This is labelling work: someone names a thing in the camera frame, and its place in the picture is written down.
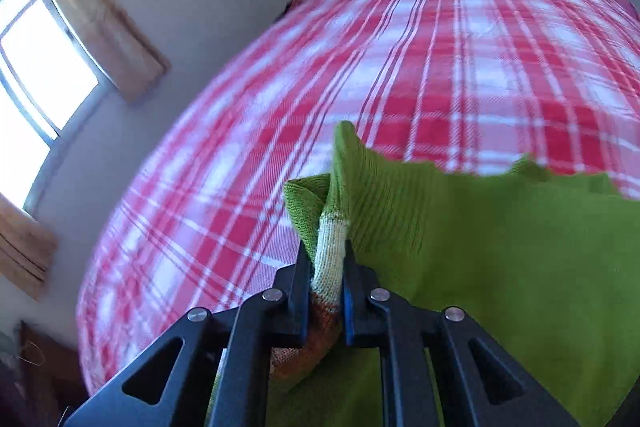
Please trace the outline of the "green orange knit sweater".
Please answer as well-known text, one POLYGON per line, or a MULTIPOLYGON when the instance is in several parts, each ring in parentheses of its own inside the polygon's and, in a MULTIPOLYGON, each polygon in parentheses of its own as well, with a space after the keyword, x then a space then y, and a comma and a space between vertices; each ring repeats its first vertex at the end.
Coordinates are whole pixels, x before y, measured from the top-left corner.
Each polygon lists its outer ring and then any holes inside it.
POLYGON ((580 425, 625 420, 639 376, 635 121, 582 130, 581 162, 552 129, 546 157, 487 152, 478 173, 446 172, 424 141, 369 150, 348 122, 317 140, 299 124, 217 127, 206 143, 214 229, 270 251, 300 239, 314 266, 314 326, 273 357, 269 425, 381 420, 375 355, 336 343, 345 239, 409 303, 469 311, 580 425))

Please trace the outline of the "red white plaid bedspread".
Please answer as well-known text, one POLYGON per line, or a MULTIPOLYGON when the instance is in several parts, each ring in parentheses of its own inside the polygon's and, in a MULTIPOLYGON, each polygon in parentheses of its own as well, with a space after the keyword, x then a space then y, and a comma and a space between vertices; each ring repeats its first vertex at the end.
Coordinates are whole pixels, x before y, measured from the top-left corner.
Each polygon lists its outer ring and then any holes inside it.
POLYGON ((639 194, 639 24, 614 0, 305 0, 178 118, 105 225, 78 296, 99 390, 186 310, 232 308, 297 251, 286 181, 351 121, 394 159, 493 174, 532 155, 639 194))

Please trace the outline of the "beige side window curtain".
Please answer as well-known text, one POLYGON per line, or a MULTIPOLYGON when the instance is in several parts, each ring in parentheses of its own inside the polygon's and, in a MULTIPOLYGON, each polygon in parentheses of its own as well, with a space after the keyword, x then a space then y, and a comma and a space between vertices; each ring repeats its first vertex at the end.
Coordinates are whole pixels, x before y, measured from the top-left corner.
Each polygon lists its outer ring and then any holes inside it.
POLYGON ((167 72, 169 62, 114 0, 53 2, 125 101, 138 101, 167 72))

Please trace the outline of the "side window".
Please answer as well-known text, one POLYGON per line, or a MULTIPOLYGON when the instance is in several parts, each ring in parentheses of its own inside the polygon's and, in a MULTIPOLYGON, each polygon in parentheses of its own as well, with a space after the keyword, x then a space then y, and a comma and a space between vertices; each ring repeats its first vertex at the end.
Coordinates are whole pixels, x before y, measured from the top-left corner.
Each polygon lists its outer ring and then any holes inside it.
POLYGON ((1 194, 32 213, 107 79, 53 0, 1 0, 1 194))

